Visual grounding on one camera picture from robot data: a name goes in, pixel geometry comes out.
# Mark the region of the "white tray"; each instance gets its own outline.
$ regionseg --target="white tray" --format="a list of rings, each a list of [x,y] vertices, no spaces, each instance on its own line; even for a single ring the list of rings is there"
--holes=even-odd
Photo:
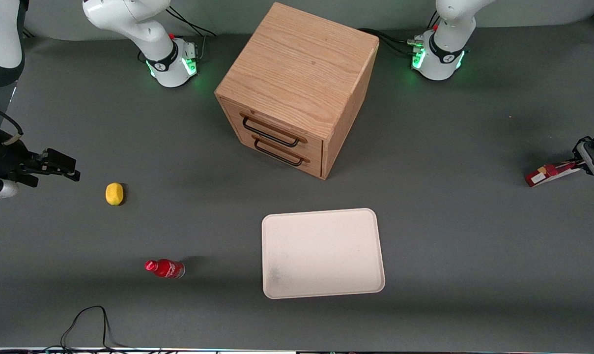
[[[261,239],[262,287],[269,298],[384,288],[380,236],[371,209],[268,215]]]

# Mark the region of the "bottle cap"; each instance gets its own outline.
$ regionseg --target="bottle cap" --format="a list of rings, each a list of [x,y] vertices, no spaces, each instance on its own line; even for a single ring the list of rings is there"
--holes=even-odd
[[[158,266],[157,261],[148,261],[144,265],[144,269],[146,269],[148,271],[155,271],[155,269],[157,269],[157,266]]]

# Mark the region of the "wall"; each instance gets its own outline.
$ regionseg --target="wall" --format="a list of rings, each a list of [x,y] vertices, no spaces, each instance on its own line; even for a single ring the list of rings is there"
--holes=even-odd
[[[252,33],[274,0],[172,0],[172,5],[198,26],[216,33]],[[283,3],[351,27],[416,29],[434,11],[434,0],[283,0]],[[498,0],[476,16],[479,27],[560,25],[594,13],[594,0]],[[191,34],[167,13],[156,19],[167,31]],[[80,0],[34,0],[26,27],[38,36],[64,40],[121,38],[93,27]]]

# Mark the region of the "bottle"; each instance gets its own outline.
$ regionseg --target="bottle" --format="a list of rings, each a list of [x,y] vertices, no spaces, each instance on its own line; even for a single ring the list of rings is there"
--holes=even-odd
[[[185,266],[181,262],[165,259],[158,261],[149,260],[144,265],[144,269],[152,271],[155,275],[162,278],[179,279],[185,274]]]

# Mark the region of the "bottle label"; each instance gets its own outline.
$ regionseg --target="bottle label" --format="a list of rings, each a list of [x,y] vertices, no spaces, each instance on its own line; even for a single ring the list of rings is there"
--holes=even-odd
[[[183,264],[170,262],[169,269],[164,275],[164,278],[180,278],[185,273],[185,266]]]

